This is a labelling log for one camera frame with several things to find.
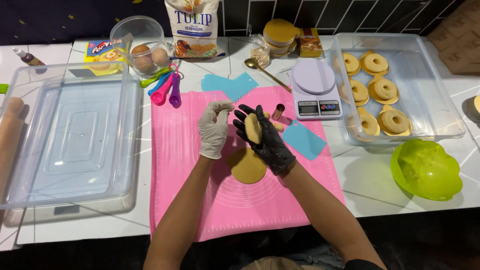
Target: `white latex glove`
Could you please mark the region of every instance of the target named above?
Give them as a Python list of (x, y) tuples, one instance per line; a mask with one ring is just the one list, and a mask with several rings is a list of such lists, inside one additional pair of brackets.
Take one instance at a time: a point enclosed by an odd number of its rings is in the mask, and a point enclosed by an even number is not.
[(222, 148), (227, 140), (228, 115), (234, 108), (229, 99), (212, 101), (207, 105), (198, 121), (202, 140), (200, 155), (213, 160), (222, 157)]

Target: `gold spoon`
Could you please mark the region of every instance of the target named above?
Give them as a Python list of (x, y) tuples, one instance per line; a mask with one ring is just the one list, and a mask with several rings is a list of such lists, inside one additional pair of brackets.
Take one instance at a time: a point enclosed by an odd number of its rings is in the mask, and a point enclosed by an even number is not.
[(258, 64), (257, 60), (255, 60), (253, 58), (249, 58), (249, 59), (245, 60), (245, 65), (247, 65), (247, 67), (249, 67), (251, 69), (259, 69), (263, 73), (267, 74), (270, 78), (272, 78), (276, 83), (283, 86), (283, 88), (285, 88), (286, 91), (288, 91), (290, 93), (292, 92), (292, 89), (290, 89), (290, 87), (286, 86), (279, 79), (275, 78), (273, 75), (268, 73), (265, 69), (261, 68), (260, 65)]

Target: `digital kitchen scale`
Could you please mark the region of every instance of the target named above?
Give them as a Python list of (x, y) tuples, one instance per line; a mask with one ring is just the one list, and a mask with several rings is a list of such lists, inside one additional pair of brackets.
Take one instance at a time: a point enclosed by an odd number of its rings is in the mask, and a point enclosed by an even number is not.
[(305, 59), (293, 66), (290, 84), (297, 119), (336, 119), (342, 116), (335, 75), (328, 64)]

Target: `tulip flour bag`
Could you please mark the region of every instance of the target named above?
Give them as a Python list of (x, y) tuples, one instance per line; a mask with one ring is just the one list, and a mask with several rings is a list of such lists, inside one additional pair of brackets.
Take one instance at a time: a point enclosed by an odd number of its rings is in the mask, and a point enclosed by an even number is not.
[(215, 57), (218, 0), (165, 0), (175, 44), (174, 58)]

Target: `dropper bottle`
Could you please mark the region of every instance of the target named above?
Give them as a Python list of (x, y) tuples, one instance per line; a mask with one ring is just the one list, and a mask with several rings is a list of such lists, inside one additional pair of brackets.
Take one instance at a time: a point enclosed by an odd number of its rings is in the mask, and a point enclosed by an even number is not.
[[(13, 52), (20, 56), (20, 59), (29, 66), (40, 66), (45, 65), (42, 61), (40, 61), (37, 57), (33, 56), (33, 54), (24, 52), (22, 49), (19, 48), (12, 48)], [(35, 72), (37, 74), (43, 74), (47, 71), (47, 69), (37, 69)]]

